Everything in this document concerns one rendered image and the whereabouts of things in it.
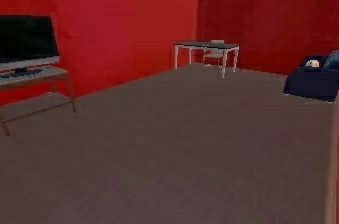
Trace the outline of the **white chair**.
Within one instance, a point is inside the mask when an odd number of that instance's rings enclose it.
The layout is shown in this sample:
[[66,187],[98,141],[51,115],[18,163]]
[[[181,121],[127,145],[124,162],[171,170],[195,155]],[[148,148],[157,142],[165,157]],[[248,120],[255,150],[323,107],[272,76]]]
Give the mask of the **white chair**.
[[[224,40],[211,40],[211,43],[224,43]],[[221,68],[220,66],[220,58],[223,58],[223,51],[221,50],[204,50],[203,52],[203,64],[205,64],[205,60],[206,58],[214,58],[217,59],[217,64],[219,66],[219,68]]]

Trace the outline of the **black top white leg table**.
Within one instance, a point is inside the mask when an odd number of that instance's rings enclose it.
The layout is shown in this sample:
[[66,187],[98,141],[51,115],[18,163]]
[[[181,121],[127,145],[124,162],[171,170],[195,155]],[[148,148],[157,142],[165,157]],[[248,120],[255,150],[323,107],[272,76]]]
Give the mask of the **black top white leg table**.
[[178,55],[179,49],[187,49],[188,50],[188,64],[192,63],[192,51],[193,50],[202,50],[203,51],[203,58],[207,57],[206,52],[215,51],[216,53],[222,54],[222,64],[221,67],[221,76],[224,77],[227,69],[227,60],[228,60],[228,53],[233,52],[234,56],[232,59],[233,67],[232,70],[237,70],[237,62],[239,57],[239,44],[229,44],[225,42],[221,42],[220,40],[217,41],[209,41],[209,42],[202,42],[202,41],[180,41],[175,42],[173,44],[174,47],[174,68],[178,68]]

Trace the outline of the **grey wooden television stand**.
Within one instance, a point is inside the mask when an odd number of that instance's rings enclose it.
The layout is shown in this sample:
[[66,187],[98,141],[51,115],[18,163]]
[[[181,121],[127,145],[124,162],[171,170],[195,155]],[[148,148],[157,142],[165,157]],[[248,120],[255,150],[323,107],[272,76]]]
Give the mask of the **grey wooden television stand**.
[[7,136],[10,135],[7,127],[9,122],[67,104],[70,104],[73,112],[76,112],[75,97],[67,70],[54,66],[42,66],[23,72],[0,73],[0,91],[41,82],[50,82],[52,90],[32,98],[0,105],[0,126]]

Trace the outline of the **blue cushion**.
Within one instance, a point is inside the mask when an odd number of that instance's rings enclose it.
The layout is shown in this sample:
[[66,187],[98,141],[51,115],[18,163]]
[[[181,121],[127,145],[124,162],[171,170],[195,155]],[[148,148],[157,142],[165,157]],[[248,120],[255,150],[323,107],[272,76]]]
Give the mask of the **blue cushion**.
[[334,50],[326,59],[323,67],[327,69],[334,69],[338,66],[339,63],[339,51]]

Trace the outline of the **black flat television set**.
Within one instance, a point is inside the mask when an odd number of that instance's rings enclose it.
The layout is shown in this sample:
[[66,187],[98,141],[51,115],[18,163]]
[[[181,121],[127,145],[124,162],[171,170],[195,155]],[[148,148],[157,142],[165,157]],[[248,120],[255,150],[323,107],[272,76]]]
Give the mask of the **black flat television set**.
[[50,16],[0,15],[0,72],[59,61]]

